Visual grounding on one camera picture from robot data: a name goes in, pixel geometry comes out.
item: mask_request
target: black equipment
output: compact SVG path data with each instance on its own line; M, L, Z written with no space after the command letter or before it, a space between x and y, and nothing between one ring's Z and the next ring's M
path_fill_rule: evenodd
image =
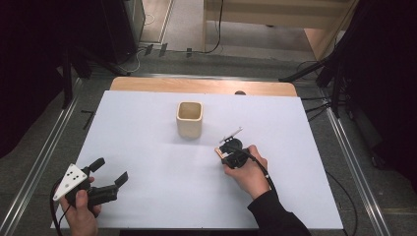
M58 222L56 215L55 215L53 201L58 201L60 199L60 196L62 196L62 195L60 196L55 195L55 194L58 194L58 192L60 192L61 188L57 189L57 187L61 184L61 182L64 182L64 184L62 184L64 186L62 187L62 189L68 188L68 191L64 192L64 193L67 193L65 195L65 199L68 201L68 204L70 204L70 206L72 207L76 207L77 192L79 192L80 190L87 191L87 194L89 196L88 208L89 208L89 211L91 211L95 217L98 217L98 215L93 211L94 206L102 205L102 204L117 200L117 193L119 192L119 188L122 187L122 185L125 184L126 181L128 181L129 179L127 172L123 173L117 180L115 180L114 185L96 188L96 187L92 187L90 184L90 181L89 181L90 173L95 172L104 163L105 163L104 158L99 158L93 164L91 164L90 166L86 166L82 170L78 169L76 166L71 164L69 169L67 170L67 173L63 177L61 177L58 181L55 182L50 193L49 206L51 210L52 219L53 219L58 235L62 235L62 232L60 228L60 221ZM74 170L78 169L79 172L73 173L73 171L71 171L71 168L73 168ZM77 182L77 179L82 177L81 175L83 175L84 180L82 182Z
M228 165L231 169L242 167L249 158L249 150L242 148L242 142L233 137L225 140L224 145L218 149L223 153L221 163Z
M417 2L360 1L333 52L281 82L323 67L317 85L334 78L331 109L338 118L340 91L376 166L394 168L417 192Z
M136 53L145 23L142 0L76 0L63 14L70 41L103 61L121 64Z

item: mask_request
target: black sleeve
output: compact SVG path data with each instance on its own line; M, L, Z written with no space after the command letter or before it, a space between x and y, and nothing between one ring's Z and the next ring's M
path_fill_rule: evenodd
M249 206L260 227L260 236L311 235L295 214L284 209L273 191L260 195Z

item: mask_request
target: white table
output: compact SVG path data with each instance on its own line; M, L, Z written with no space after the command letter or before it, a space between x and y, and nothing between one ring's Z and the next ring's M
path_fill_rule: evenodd
M181 139L175 111L184 100L205 107L202 136ZM107 91L77 166L99 157L94 186L124 171L118 200L103 205L99 227L123 229L250 229L257 224L249 195L224 175L213 149L239 126L236 138L255 144L284 207L308 228L341 229L317 147L298 97Z

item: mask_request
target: cable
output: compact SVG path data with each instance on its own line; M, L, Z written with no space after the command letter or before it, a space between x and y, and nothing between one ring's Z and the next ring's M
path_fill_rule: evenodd
M319 97L301 97L301 100L323 100L329 99L330 96L319 96Z
M149 23L147 23L147 18L145 18L145 24L144 24L144 26L147 26L147 25L150 25L150 24L154 23L154 21L155 21L155 17L154 17L152 14L145 14L145 16L146 16L146 17L147 17L147 16L151 16L151 17L152 17L152 21L151 21L151 22L149 22Z
M355 212L355 227L354 227L354 229L353 229L353 233L352 233L352 235L351 236L354 236L354 235L356 235L356 231L358 230L358 210L356 209L356 205L355 205L355 203L353 203L353 200L352 200L352 198L350 197L350 195L349 195L349 193L347 193L347 191L346 191L346 189L336 180L336 178L334 178L334 176L332 176L330 173L328 173L328 171L326 171L325 170L325 172L326 172L326 174L328 175L328 176L330 176L337 184L338 184L338 186L340 186L340 188L344 191L344 193L346 194L346 196L347 196L347 198L349 198L349 201L352 203L352 206L353 206L353 211Z
M58 222L58 219L56 218L55 206L53 204L53 196L55 195L55 190L58 187L58 185L61 183L63 178L64 177L61 177L55 182L55 184L53 185L53 187L51 189L51 193L49 195L49 208L51 210L51 216L52 216L53 224L55 225L55 229L56 229L56 232L58 233L58 236L63 236L63 235L62 235L62 232L61 232L60 223Z
M65 210L65 212L62 214L61 218L59 218L59 222L58 222L59 228L61 228L61 221L64 218L65 214L67 214L67 212L70 209L70 207L71 206L68 206L67 209Z
M346 229L345 229L345 228L343 228L343 229L342 229L342 231L343 231L343 233L344 233L344 235L345 235L345 236L349 236L349 235L347 234L347 232L346 232Z
M246 155L248 155L253 161L255 161L257 164L258 164L258 166L261 168L261 170L262 170L262 172L263 172L263 174L264 174L264 176L265 176L265 178L267 179L267 181L268 181L268 183L269 183L269 186L270 186L270 189L276 194L276 196L278 197L278 192L276 191L276 188L275 188L275 185L273 185L273 182L272 182L272 179L270 179L270 176L269 176L269 173L268 173L268 171L264 168L264 166L263 165L261 165L261 163L257 160L257 158L256 157L254 157L253 155L251 155L250 153L248 153L248 152L245 152L245 151L243 151L242 149L239 149L239 148L236 148L236 147L232 147L232 146L229 146L229 145L226 145L228 148L232 148L232 149L235 149L235 150L237 150L237 151L239 151L239 152L241 152L241 153L244 153L244 154L246 154Z
M304 64L306 64L306 63L317 63L318 61L305 61L305 62L302 62L302 63L300 63L298 66L297 66L297 69L295 70L295 72L296 73L298 73L298 71L300 70L300 67L302 66L302 65L304 65Z
M217 22L216 22L216 21L214 21L214 26L215 26L215 31L217 32L217 34L218 34L218 35L219 35L219 37L220 37L220 30L219 30L219 28L217 27ZM221 53L223 52L223 50L224 50L223 45L220 45L220 46L221 46L221 51L220 51L219 53L217 53L217 55L221 54Z
M217 41L217 45L215 46L215 48L209 52L205 52L205 53L212 53L215 49L217 49L218 45L220 44L220 40L221 40L221 18L223 16L223 4L224 4L224 0L221 0L221 7L220 7L220 17L218 19L218 41Z
M130 70L127 70L127 69L124 69L123 67L121 67L121 66L117 66L120 70L122 70L122 71L124 71L124 72L127 72L127 73L134 73L134 72L137 72L140 68L141 68L141 62L139 61L139 53L141 53L142 51L145 51L144 49L140 49L137 53L136 53L136 60L138 61L138 66L134 69L134 70L132 70L132 71L130 71Z
M309 113L309 112L312 112L312 111L318 110L318 109L320 109L320 108L322 108L322 107L324 107L324 108L328 108L330 105L331 105L331 102L326 102L325 104L322 104L322 105L317 106L317 107L314 107L314 108L307 109L307 110L305 110L305 111L306 111L306 113Z
M326 111L326 109L328 109L328 106L327 107L325 107L325 108L323 108L319 113L317 113L316 115L314 115L314 116L312 116L312 117L310 117L309 119L308 119L308 122L310 122L310 121L312 121L312 120L314 120L314 119L316 119L318 116L320 116L323 112L325 112Z

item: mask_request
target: hand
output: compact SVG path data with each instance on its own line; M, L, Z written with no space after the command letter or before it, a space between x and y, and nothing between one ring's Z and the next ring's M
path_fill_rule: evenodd
M265 169L268 169L267 160L261 157L256 146L249 146L248 150ZM264 173L259 165L250 158L238 169L231 169L226 164L223 165L223 168L224 173L233 177L238 182L240 188L251 195L253 200L269 191L269 183Z
M94 181L93 177L89 177L89 181ZM80 190L76 196L76 207L68 204L65 197L60 199L62 210L67 210L65 217L71 228L72 236L95 236L98 234L97 221L94 215L88 209L89 196L87 191ZM101 212L101 206L94 206L93 211L96 214Z

